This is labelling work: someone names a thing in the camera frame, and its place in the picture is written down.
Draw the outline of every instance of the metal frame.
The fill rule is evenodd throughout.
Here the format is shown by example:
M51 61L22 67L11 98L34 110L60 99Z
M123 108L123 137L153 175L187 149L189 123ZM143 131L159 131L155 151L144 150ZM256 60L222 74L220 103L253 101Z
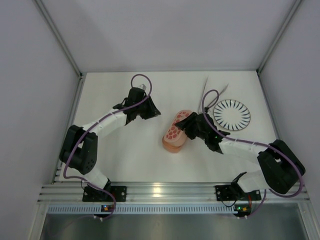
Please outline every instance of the metal frame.
M65 132L68 127L73 123L77 107L79 104L80 96L82 93L83 85L86 76L83 76L80 69L78 68L73 56L71 55L65 41L63 40L61 34L59 33L54 21L52 20L48 10L43 4L42 0L32 0L42 15L44 21L48 24L49 29L52 31L54 37L57 39L62 51L64 52L66 58L70 62L74 71L79 77L79 83L73 98L72 106L69 112L68 122L66 124ZM279 41L284 35L286 29L288 28L290 22L292 21L294 15L297 13L299 7L301 6L303 0L295 0L292 4L288 14L279 28L276 36L274 37L272 44L264 55L258 69L257 75L261 84L261 88L265 97L266 104L268 106L269 114L273 122L273 128L277 135L280 137L279 128L277 127L272 108L269 105L268 96L266 94L264 84L260 79L260 74L263 71L266 63L270 59L272 53L276 49ZM37 210L32 224L32 228L29 234L29 239L39 239L41 236L42 228L45 222L45 217L47 213L54 213L53 210L58 209L58 207L64 206L65 208L59 208L59 214L69 213L74 211L74 214L79 214L83 208L80 207L93 207L97 209L97 206L101 206L103 203L83 203L82 194L83 190L80 187L80 182L61 182L59 181L59 175L61 173L61 162L57 161L57 168L54 170L52 184L44 185L41 189ZM133 209L134 213L137 211L140 213L140 207L147 206L150 209L164 206L180 206L188 207L187 212L190 214L192 211L189 209L194 209L196 207L218 207L221 206L221 202L216 201L215 185L221 185L223 183L160 183L160 182L114 182L114 185L126 185L127 186L127 202L119 203L118 207L122 208L124 211ZM290 192L295 192L298 189L298 185L295 185ZM317 221L315 212L312 208L307 190L303 187L302 193L295 198L280 198L269 191L267 192L266 204L286 204L295 203L298 204L301 218L303 220L304 226L306 228L308 237L310 239L320 240L320 227Z

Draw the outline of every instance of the white table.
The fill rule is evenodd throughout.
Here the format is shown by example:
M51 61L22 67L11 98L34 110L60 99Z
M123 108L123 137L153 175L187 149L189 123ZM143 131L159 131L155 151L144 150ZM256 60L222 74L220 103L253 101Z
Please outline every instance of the white table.
M201 139L189 140L179 153L167 152L162 137L175 114L182 109L198 111L207 76L223 99L244 103L251 113L247 128L233 132L235 138L271 143L276 139L264 95L255 71L142 72L153 86L151 94L161 115L149 120L137 117L129 125L98 140L101 171L112 182L230 182L241 172L259 169L258 164L210 151ZM87 124L128 96L135 72L88 73L74 124ZM148 82L137 77L135 86ZM69 168L67 175L77 175ZM61 181L66 181L62 174Z

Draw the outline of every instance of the plate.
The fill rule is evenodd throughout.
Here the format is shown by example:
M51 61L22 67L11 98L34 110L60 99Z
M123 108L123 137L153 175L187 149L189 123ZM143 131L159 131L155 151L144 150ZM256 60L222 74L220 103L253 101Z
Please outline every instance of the plate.
M224 129L240 131L245 129L251 120L249 109L237 100L222 100L213 109L215 121Z

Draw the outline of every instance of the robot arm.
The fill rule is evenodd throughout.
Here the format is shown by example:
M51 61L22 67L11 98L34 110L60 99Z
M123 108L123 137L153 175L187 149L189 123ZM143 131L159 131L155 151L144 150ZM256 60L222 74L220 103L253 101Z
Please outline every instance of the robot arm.
M101 118L96 121L83 125L81 127L73 125L66 134L63 142L63 146L59 155L60 160L66 163L76 142L79 138L88 130L92 125L98 123L83 139L82 147L78 146L69 167L76 169L84 178L91 184L108 191L110 187L110 180L101 173L97 163L98 152L98 138L104 138L114 130L129 124L135 120L137 116L142 119L150 119L160 115L161 113L154 105L151 97L149 96L142 104L133 107L128 110L113 113L116 110L125 109L139 103L146 98L145 85L139 87L132 87L129 91L128 97L126 97L122 103L119 103L113 107L107 114L111 114L104 121L99 122Z
M206 117L217 129L213 119L207 113ZM286 194L299 180L293 167L279 154L267 147L254 144L250 145L223 138L209 126L202 113L197 114L193 112L186 119L175 125L183 130L188 138L193 140L198 137L204 140L204 143L213 152L235 155L251 161L254 164L259 164L261 170L240 173L232 181L231 186L234 194L237 195L239 199L245 196L245 193L269 188L277 193ZM224 136L230 134L229 132L221 130L219 130L219 132ZM288 156L296 165L301 175L306 172L304 166L282 140L277 139L270 145Z

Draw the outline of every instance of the gray wall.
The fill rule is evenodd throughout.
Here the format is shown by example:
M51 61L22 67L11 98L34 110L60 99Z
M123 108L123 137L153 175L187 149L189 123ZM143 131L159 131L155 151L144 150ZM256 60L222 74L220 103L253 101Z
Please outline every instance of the gray wall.
M293 0L43 0L84 72L255 70Z
M320 219L320 1L306 0L262 73L280 134L305 165Z
M22 240L55 166L77 78L31 0L0 1L0 239Z

